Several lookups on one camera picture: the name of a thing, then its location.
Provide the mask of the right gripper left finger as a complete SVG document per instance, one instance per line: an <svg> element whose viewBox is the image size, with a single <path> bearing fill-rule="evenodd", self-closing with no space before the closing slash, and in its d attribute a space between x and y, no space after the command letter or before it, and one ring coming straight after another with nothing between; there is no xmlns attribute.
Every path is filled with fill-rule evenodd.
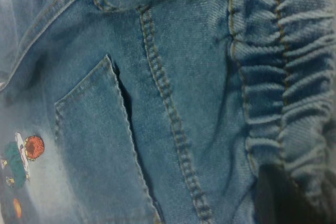
<svg viewBox="0 0 336 224"><path fill-rule="evenodd" d="M301 223L295 187L276 165L260 167L254 205L259 223Z"/></svg>

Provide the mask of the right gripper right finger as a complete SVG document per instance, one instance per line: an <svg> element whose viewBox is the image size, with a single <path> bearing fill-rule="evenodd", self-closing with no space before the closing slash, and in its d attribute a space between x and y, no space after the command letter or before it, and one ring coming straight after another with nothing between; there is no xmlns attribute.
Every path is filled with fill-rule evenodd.
<svg viewBox="0 0 336 224"><path fill-rule="evenodd" d="M328 223L335 223L335 185L323 182L321 186L321 201Z"/></svg>

